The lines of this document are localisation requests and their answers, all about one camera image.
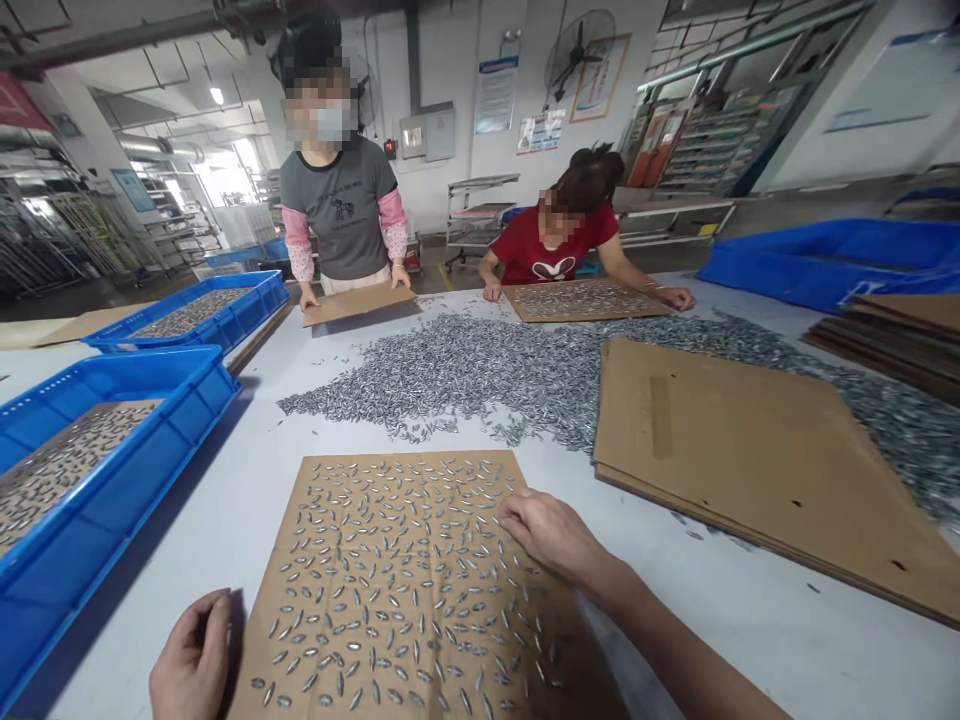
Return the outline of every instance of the red t-shirt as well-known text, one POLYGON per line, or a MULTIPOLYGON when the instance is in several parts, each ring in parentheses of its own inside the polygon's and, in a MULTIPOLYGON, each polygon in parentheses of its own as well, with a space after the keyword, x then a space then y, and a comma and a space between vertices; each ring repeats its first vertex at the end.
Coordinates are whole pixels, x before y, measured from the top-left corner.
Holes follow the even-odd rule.
POLYGON ((506 269, 504 285, 573 280, 583 258, 620 231, 610 205, 587 213, 579 228, 556 250, 547 250, 540 242, 538 222, 540 205, 526 210, 507 226, 490 250, 506 269))

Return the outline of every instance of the woman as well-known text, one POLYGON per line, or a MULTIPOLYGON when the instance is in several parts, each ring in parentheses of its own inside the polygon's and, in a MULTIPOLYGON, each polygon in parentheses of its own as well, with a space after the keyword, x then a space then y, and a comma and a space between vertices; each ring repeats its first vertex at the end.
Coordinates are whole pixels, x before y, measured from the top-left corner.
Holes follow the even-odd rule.
POLYGON ((320 238, 325 295, 391 279, 393 287, 410 287, 397 178, 383 150, 357 132, 356 84, 341 58, 339 25, 334 35, 329 22, 289 29, 275 62, 299 145, 280 169, 280 201, 302 310, 320 304, 311 285, 309 228, 320 238))
POLYGON ((613 214, 613 191, 623 177, 623 160, 610 145, 578 150, 559 182, 540 202, 522 212, 480 261, 483 296, 500 299, 502 285, 573 280, 586 254, 596 248, 603 269, 625 285, 677 310, 696 304, 687 288, 664 287, 645 275, 623 254, 620 228, 613 214), (503 279, 497 265, 504 265, 503 279))

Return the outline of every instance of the electrical box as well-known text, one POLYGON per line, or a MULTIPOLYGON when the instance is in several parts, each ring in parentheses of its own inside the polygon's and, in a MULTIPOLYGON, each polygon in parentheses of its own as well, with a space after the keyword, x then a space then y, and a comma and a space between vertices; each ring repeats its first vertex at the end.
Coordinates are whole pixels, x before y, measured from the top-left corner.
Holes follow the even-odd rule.
POLYGON ((447 160, 455 154, 453 108, 426 116, 427 162, 447 160))
POLYGON ((400 121, 400 157, 404 160, 423 157, 427 154, 424 117, 403 118, 400 121))

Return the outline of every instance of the hand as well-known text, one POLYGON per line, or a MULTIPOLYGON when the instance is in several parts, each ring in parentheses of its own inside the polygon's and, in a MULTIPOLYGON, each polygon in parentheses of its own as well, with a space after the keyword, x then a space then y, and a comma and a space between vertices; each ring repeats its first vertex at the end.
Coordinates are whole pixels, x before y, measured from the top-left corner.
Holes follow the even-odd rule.
POLYGON ((657 288, 653 291, 654 297, 675 310, 683 312, 697 304, 693 293, 688 288, 657 288))
POLYGON ((394 265, 393 266, 393 285, 390 287, 400 287, 400 283, 403 283, 407 286, 407 290, 410 289, 410 275, 407 274, 407 269, 403 265, 394 265))
POLYGON ((576 511, 552 495, 530 488, 500 505, 500 525, 539 560, 571 585, 597 598, 622 573, 622 562, 587 529, 576 511))
POLYGON ((227 681, 229 627, 229 589, 204 595, 180 616, 150 672, 154 720, 214 720, 227 681))
POLYGON ((490 302, 496 302, 500 299, 500 293, 503 292, 503 287, 498 282, 487 283, 486 287, 483 288, 483 299, 489 300, 490 302))
POLYGON ((307 308, 310 307, 311 305, 320 307, 320 301, 317 300, 317 296, 313 292, 313 288, 310 287, 309 283, 307 284, 306 287, 303 287, 303 286, 301 287, 303 289, 303 292, 300 294, 300 309, 303 312, 306 312, 307 308))

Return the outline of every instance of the work table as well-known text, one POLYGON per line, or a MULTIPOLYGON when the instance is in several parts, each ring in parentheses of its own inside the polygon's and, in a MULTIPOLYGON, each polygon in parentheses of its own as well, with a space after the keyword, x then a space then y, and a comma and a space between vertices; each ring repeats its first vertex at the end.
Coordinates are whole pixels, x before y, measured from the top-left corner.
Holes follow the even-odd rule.
MULTIPOLYGON (((740 316, 842 363, 799 341, 818 313, 689 277, 657 279, 691 287, 693 314, 740 316)), ((187 605, 229 586, 252 608, 303 456, 504 449, 478 418, 460 418, 457 434, 436 432, 414 446, 382 426, 286 417, 277 407, 362 362, 367 343, 439 313, 518 322, 506 299, 487 303, 479 290, 421 296, 419 305, 420 312, 387 308, 378 323, 340 321, 335 333, 303 329, 298 309, 283 320, 240 375, 240 397, 37 674, 17 716, 148 717, 150 669, 187 605)), ((10 375, 0 401, 93 354, 79 343, 0 353, 0 374, 10 375)), ((599 482, 588 454, 549 435, 513 450, 531 487, 573 506, 600 542, 794 717, 957 716, 960 633, 599 482)), ((632 645, 581 601, 633 717, 680 717, 632 645)))

